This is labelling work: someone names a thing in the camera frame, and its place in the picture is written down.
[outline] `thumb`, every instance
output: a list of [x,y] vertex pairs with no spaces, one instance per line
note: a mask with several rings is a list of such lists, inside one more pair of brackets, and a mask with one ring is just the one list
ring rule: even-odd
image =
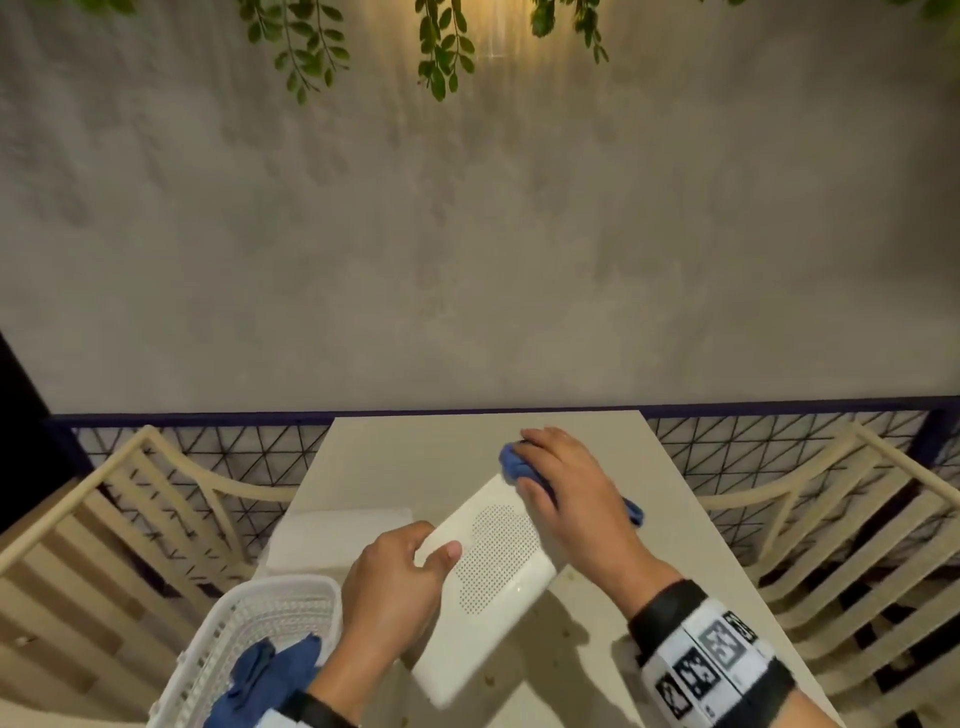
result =
[[516,488],[520,491],[520,496],[551,531],[555,531],[560,523],[560,514],[557,513],[557,506],[550,499],[550,494],[536,480],[529,477],[522,477],[516,482]]
[[463,552],[464,548],[459,541],[451,541],[427,556],[426,561],[423,562],[423,568],[440,577],[440,582],[443,583],[446,575],[457,565],[460,554]]

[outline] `white napkin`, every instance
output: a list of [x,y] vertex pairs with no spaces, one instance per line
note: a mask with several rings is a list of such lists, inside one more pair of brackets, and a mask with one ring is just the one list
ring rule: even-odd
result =
[[381,533],[412,522],[409,508],[288,514],[274,529],[261,566],[274,575],[348,568]]

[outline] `perforated pattern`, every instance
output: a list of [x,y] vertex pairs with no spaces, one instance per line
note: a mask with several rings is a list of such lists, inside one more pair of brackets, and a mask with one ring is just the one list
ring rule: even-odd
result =
[[473,520],[473,545],[455,569],[463,583],[460,606],[480,614],[540,548],[530,517],[509,505],[489,505]]

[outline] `person's right hand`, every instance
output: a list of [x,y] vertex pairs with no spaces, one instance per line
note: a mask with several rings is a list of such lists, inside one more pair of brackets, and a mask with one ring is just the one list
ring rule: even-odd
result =
[[517,488],[580,573],[631,619],[663,587],[681,576],[640,542],[623,499],[584,445],[557,427],[522,429],[514,443],[553,487],[557,505],[534,480]]

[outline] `hand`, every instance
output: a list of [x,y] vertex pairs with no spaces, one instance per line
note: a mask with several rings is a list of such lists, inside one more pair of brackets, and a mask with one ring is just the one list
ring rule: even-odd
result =
[[522,429],[514,452],[545,477],[557,505],[539,483],[517,488],[580,573],[631,619],[680,574],[636,536],[623,499],[584,445],[557,427]]
[[463,551],[451,541],[414,566],[414,553],[432,531],[420,521],[381,534],[344,582],[344,633],[310,692],[354,725],[387,668],[437,612],[444,580]]

